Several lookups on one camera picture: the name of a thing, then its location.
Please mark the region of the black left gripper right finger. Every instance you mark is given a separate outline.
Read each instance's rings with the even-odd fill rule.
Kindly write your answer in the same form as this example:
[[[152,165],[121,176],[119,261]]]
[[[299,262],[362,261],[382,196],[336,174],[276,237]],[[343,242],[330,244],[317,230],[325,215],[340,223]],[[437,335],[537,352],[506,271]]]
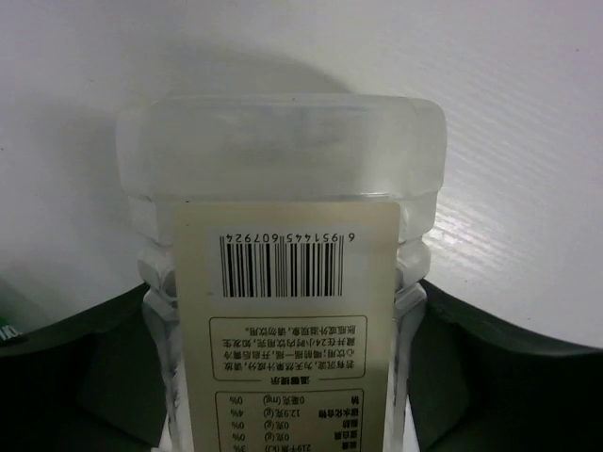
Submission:
[[[602,351],[543,336],[421,283],[409,397],[422,451],[599,451]]]

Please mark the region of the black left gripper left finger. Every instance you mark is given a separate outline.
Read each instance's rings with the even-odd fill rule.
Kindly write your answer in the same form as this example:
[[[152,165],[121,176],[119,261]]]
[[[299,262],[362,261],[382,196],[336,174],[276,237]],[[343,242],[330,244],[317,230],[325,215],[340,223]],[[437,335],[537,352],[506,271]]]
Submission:
[[[151,451],[164,386],[142,284],[55,324],[1,339],[4,451]]]

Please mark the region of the green label clear bottle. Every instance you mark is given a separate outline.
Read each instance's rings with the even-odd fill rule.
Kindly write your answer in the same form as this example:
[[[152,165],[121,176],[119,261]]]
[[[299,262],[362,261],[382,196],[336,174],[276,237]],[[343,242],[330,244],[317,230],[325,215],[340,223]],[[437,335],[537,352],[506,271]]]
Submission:
[[[11,284],[1,279],[1,347],[29,342],[30,301]]]

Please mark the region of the frosted square plastic bottle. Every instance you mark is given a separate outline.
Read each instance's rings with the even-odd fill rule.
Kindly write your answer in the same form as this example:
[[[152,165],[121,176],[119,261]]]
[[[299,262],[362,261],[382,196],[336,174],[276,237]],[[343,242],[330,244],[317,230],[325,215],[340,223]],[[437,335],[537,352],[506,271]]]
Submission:
[[[122,187],[175,451],[400,451],[442,108],[351,94],[127,108]]]

